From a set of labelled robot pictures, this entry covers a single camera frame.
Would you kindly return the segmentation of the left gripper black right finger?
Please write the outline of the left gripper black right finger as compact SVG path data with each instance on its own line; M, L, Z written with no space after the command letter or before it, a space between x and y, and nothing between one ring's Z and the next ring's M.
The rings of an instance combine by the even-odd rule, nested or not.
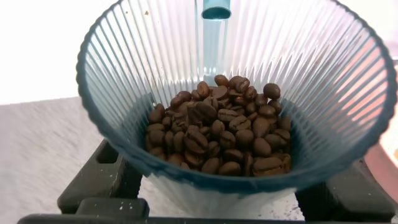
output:
M397 212L364 160L295 196L306 221L390 222Z

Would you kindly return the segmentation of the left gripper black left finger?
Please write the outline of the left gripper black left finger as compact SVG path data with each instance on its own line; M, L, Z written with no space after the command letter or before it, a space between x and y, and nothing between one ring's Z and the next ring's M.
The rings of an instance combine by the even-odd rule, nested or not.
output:
M57 205L63 214L147 218L149 205L138 197L141 180L142 174L104 139L61 193Z

